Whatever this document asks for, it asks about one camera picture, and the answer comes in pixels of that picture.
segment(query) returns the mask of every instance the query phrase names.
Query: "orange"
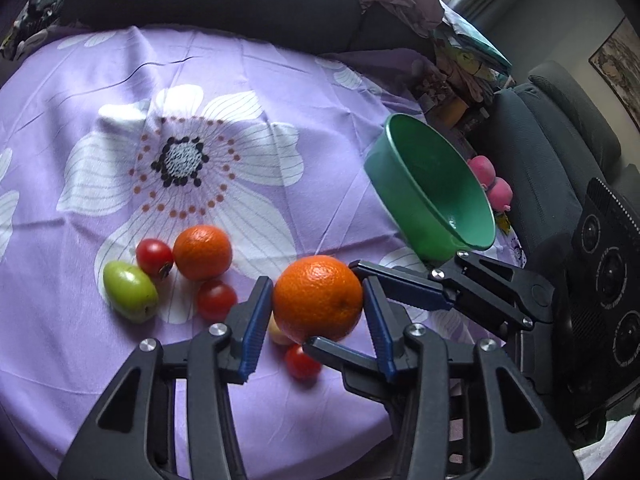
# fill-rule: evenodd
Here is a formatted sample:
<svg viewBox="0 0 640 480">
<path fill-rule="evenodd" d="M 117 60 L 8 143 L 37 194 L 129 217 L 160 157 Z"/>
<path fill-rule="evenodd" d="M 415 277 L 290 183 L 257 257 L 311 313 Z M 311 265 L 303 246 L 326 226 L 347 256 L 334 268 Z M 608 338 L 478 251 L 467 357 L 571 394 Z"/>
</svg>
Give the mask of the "orange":
<svg viewBox="0 0 640 480">
<path fill-rule="evenodd" d="M 217 227 L 195 225 L 175 239 L 175 265 L 188 280 L 215 278 L 231 266 L 231 259 L 231 242 Z"/>
<path fill-rule="evenodd" d="M 339 341 L 354 329 L 361 313 L 359 280 L 331 256 L 293 262 L 273 288 L 275 322 L 296 343 L 313 335 Z"/>
</svg>

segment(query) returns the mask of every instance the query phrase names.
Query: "cherry tomato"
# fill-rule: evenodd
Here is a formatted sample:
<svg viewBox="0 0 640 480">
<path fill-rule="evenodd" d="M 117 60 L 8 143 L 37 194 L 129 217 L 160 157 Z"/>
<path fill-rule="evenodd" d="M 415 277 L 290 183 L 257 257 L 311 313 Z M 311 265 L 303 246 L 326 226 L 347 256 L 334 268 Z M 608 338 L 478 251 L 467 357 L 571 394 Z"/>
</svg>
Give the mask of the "cherry tomato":
<svg viewBox="0 0 640 480">
<path fill-rule="evenodd" d="M 212 323 L 222 323 L 237 302 L 233 287 L 220 280 L 204 282 L 196 294 L 198 314 Z"/>
<path fill-rule="evenodd" d="M 306 355 L 300 345 L 293 345 L 287 350 L 284 362 L 290 375 L 299 381 L 315 379 L 322 369 L 322 365 Z"/>
<path fill-rule="evenodd" d="M 149 276 L 164 280 L 174 266 L 174 255 L 164 242 L 145 238 L 136 247 L 136 261 Z"/>
</svg>

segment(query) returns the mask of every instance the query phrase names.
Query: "fabric pile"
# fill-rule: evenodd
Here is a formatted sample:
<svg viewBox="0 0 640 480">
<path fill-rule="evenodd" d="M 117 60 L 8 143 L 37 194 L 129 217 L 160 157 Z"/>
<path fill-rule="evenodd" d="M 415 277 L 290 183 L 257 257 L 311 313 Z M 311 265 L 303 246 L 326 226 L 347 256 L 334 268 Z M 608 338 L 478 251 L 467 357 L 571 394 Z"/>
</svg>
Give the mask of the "fabric pile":
<svg viewBox="0 0 640 480">
<path fill-rule="evenodd" d="M 507 81 L 511 63 L 473 25 L 441 0 L 360 0 L 363 12 L 375 2 L 434 44 L 442 76 L 425 72 L 415 86 L 425 113 L 453 126 L 468 108 L 493 103 L 494 90 Z"/>
</svg>

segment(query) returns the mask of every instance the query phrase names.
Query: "cushion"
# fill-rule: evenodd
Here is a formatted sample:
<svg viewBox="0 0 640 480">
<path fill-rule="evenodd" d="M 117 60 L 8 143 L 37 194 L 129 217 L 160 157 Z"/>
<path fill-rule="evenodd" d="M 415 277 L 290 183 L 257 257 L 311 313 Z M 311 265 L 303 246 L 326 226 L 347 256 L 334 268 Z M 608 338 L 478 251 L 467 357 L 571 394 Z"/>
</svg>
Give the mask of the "cushion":
<svg viewBox="0 0 640 480">
<path fill-rule="evenodd" d="M 580 203 L 584 203 L 589 181 L 594 176 L 605 178 L 582 136 L 558 105 L 537 86 L 526 83 L 514 91 L 535 117 L 564 166 L 574 193 Z"/>
<path fill-rule="evenodd" d="M 529 72 L 529 80 L 546 93 L 580 132 L 604 174 L 620 158 L 620 142 L 576 80 L 555 61 Z"/>
<path fill-rule="evenodd" d="M 349 50 L 386 50 L 410 48 L 435 62 L 433 42 L 418 36 L 408 25 L 379 3 L 374 3 L 362 17 L 360 28 Z"/>
<path fill-rule="evenodd" d="M 94 29 L 171 23 L 217 28 L 287 48 L 343 52 L 360 23 L 358 0 L 66 0 L 62 25 Z"/>
<path fill-rule="evenodd" d="M 470 141 L 513 188 L 508 216 L 526 253 L 546 238 L 574 232 L 582 206 L 558 155 L 513 89 L 495 95 L 491 116 Z"/>
</svg>

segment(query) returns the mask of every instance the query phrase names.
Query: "pink toy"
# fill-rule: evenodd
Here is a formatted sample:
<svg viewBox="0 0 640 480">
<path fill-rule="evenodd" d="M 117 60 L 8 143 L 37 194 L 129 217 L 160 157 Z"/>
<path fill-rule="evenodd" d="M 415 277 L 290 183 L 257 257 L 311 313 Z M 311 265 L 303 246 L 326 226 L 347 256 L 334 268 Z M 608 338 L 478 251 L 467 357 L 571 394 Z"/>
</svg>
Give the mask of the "pink toy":
<svg viewBox="0 0 640 480">
<path fill-rule="evenodd" d="M 510 211 L 513 191 L 504 179 L 495 176 L 491 161 L 484 155 L 478 155 L 470 158 L 466 163 L 480 182 L 482 189 L 486 191 L 486 197 L 492 209 L 498 213 Z"/>
</svg>

